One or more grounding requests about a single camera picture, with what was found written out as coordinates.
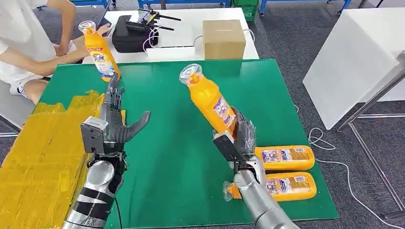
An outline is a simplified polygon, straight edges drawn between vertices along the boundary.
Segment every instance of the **robotic arm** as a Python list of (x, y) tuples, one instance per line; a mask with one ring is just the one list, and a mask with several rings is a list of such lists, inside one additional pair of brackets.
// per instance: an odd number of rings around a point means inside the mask
[(232, 107), (237, 133), (214, 133), (214, 144), (234, 169), (234, 182), (258, 229), (299, 229), (266, 190), (263, 161), (255, 156), (256, 130), (251, 121)]
[(86, 182), (62, 229), (104, 228), (128, 169), (124, 144), (148, 124), (150, 117), (150, 111), (146, 111), (133, 125), (123, 125), (123, 92), (115, 76), (108, 84), (100, 118), (89, 117), (80, 126), (85, 151), (92, 157), (87, 162)]

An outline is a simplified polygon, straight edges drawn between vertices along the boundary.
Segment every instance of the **blue shelf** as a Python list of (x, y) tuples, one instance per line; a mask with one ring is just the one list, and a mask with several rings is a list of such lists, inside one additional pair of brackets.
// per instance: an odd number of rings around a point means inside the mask
[[(325, 1), (325, 2), (330, 2), (330, 1), (338, 1), (338, 0), (262, 0), (262, 4), (261, 4), (261, 6), (260, 6), (260, 16), (263, 16), (263, 14), (264, 14), (264, 12), (265, 12), (266, 3), (267, 3), (267, 2), (272, 2), (272, 1)], [(351, 2), (352, 0), (343, 0), (343, 1), (344, 1), (344, 4), (343, 4), (341, 10), (338, 11), (338, 15), (340, 15), (341, 12), (342, 12), (345, 8), (347, 8), (347, 7), (349, 6), (349, 4), (350, 4), (350, 2)]]
[(71, 0), (76, 6), (108, 6), (108, 0)]
[[(229, 7), (230, 0), (166, 0), (166, 4), (183, 4), (183, 3), (224, 3)], [(160, 0), (138, 0), (139, 8), (143, 9), (144, 4), (160, 4)]]

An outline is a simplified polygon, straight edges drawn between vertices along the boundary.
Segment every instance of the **floor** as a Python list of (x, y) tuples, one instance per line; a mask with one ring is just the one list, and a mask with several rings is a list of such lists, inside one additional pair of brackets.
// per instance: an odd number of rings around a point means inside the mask
[[(117, 10), (135, 10), (138, 4), (134, 0), (117, 0)], [(356, 8), (360, 0), (353, 0), (350, 8)], [(249, 28), (256, 35), (256, 49), (260, 58), (275, 58), (294, 103), (299, 106), (299, 117), (307, 133), (314, 127), (323, 129), (322, 121), (304, 85), (304, 78), (312, 61), (338, 19), (336, 12), (342, 1), (326, 4), (319, 2), (277, 2), (268, 3), (263, 18), (256, 14), (255, 22)], [(168, 9), (183, 8), (217, 8), (217, 4), (176, 4), (168, 5)], [(101, 8), (79, 8), (76, 23), (84, 20), (98, 21)], [(36, 11), (46, 32), (53, 42), (60, 38), (60, 19), (51, 9)], [(75, 36), (80, 31), (75, 29)], [(403, 102), (380, 103), (370, 111), (405, 113)], [(398, 195), (405, 202), (405, 123), (401, 120), (356, 121), (356, 127), (362, 134), (369, 148), (374, 152), (385, 174), (391, 180)], [(378, 177), (377, 172), (363, 152), (360, 144), (349, 129), (342, 133), (335, 130), (325, 132), (325, 140), (336, 146), (336, 150), (326, 151), (313, 148), (316, 157), (346, 163), (350, 168), (351, 185), (355, 195), (377, 214), (398, 210), (395, 202)], [(0, 163), (13, 142), (12, 138), (0, 139)], [(335, 201), (340, 219), (300, 221), (297, 225), (302, 229), (310, 228), (390, 228), (379, 222), (370, 212), (359, 205), (351, 197), (346, 168), (341, 165), (320, 164), (330, 194)], [(405, 220), (391, 220), (389, 223), (405, 227)], [(252, 228), (245, 226), (212, 227), (220, 229)]]

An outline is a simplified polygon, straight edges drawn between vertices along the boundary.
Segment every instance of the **orange detergent bottle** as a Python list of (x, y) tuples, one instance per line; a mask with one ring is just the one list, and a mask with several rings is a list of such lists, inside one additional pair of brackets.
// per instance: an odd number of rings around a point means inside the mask
[[(267, 174), (266, 180), (266, 189), (277, 202), (309, 199), (316, 195), (314, 178), (306, 172)], [(235, 183), (224, 183), (224, 198), (226, 201), (242, 198)]]
[(86, 48), (93, 57), (101, 78), (106, 82), (109, 82), (116, 74), (120, 78), (117, 63), (110, 52), (107, 41), (98, 34), (96, 24), (93, 21), (84, 21), (79, 24), (79, 29), (85, 35)]
[(315, 156), (308, 146), (256, 147), (255, 154), (265, 170), (308, 170), (315, 164)]
[(180, 81), (188, 86), (191, 100), (211, 126), (219, 133), (227, 130), (232, 135), (236, 115), (219, 92), (218, 86), (202, 73), (199, 64), (190, 64), (180, 73)]

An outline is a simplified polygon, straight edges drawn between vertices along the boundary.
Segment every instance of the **black case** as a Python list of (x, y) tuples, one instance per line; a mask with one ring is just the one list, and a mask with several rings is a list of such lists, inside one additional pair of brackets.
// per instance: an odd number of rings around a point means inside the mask
[[(131, 15), (123, 15), (118, 18), (115, 30), (112, 36), (112, 42), (118, 52), (144, 52), (142, 45), (149, 38), (150, 29), (146, 31), (128, 30), (126, 21)], [(158, 44), (158, 38), (152, 38), (150, 42), (153, 45)], [(146, 42), (145, 49), (151, 48), (149, 42)]]

